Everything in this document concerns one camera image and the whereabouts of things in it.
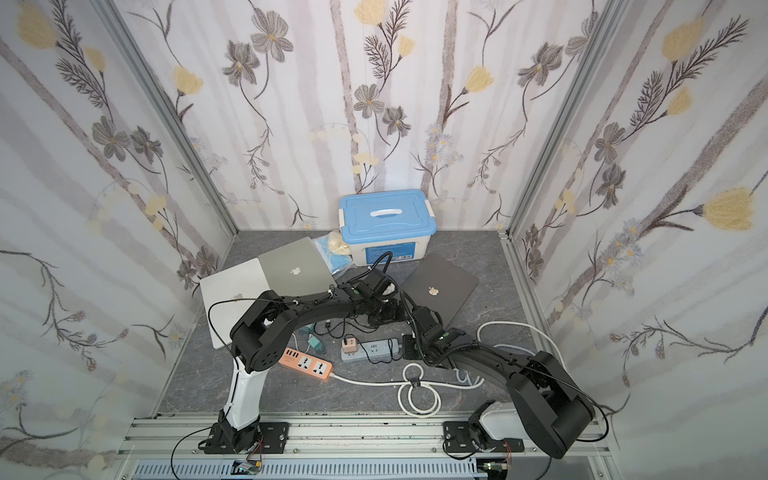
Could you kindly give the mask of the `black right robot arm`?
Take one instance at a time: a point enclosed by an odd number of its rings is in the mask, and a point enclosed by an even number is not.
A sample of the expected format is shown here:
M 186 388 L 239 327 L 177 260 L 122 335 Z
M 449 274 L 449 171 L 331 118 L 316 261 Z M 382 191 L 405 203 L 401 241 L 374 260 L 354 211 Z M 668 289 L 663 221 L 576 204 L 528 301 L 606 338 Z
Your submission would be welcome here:
M 401 306 L 398 318 L 411 327 L 427 365 L 466 370 L 505 389 L 528 437 L 547 455 L 563 458 L 595 419 L 595 402 L 553 355 L 505 352 L 463 330 L 444 329 L 424 306 Z

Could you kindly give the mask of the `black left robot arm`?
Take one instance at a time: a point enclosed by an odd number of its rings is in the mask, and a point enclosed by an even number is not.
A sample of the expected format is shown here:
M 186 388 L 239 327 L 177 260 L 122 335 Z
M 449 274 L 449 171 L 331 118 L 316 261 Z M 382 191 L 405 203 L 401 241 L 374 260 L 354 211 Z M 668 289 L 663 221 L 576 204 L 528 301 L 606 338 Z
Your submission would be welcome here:
M 245 453 L 261 440 L 260 401 L 267 374 L 279 363 L 296 330 L 360 315 L 371 326 L 405 319 L 397 283 L 377 269 L 317 293 L 286 296 L 267 290 L 243 301 L 248 308 L 231 327 L 227 345 L 233 361 L 230 393 L 207 437 L 198 443 L 205 454 Z

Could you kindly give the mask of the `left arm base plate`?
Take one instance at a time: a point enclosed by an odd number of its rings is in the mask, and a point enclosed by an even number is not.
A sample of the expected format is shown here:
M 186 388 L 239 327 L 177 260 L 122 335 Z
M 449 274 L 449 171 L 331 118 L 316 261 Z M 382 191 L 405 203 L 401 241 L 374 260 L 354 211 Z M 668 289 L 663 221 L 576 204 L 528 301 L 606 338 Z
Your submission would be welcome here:
M 235 430 L 226 421 L 213 424 L 208 436 L 198 443 L 206 454 L 245 454 L 259 446 L 264 454 L 282 454 L 288 440 L 288 422 L 256 422 Z

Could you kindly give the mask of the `pink charger plug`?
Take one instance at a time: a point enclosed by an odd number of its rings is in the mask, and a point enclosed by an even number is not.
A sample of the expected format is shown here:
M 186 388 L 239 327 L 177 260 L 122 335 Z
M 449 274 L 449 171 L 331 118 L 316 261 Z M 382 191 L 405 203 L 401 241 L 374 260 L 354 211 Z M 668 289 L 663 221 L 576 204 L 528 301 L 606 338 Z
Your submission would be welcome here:
M 342 352 L 348 355 L 356 353 L 359 350 L 358 341 L 353 337 L 342 340 Z

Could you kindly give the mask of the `teal charger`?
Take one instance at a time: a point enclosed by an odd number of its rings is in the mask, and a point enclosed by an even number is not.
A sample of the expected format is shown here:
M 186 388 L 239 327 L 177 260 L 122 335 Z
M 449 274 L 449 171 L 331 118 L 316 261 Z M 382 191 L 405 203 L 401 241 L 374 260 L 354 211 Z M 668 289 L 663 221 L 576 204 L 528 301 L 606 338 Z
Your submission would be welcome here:
M 308 336 L 308 345 L 315 353 L 324 354 L 326 352 L 324 342 L 314 335 Z

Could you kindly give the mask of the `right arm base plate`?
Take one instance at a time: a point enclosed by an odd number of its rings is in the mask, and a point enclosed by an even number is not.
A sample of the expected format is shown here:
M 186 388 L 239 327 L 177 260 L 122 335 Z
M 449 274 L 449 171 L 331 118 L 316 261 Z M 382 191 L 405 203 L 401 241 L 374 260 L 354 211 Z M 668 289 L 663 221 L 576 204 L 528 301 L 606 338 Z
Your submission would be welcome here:
M 524 443 L 518 438 L 492 439 L 478 424 L 468 421 L 445 421 L 442 423 L 446 450 L 451 454 L 470 453 L 521 453 Z

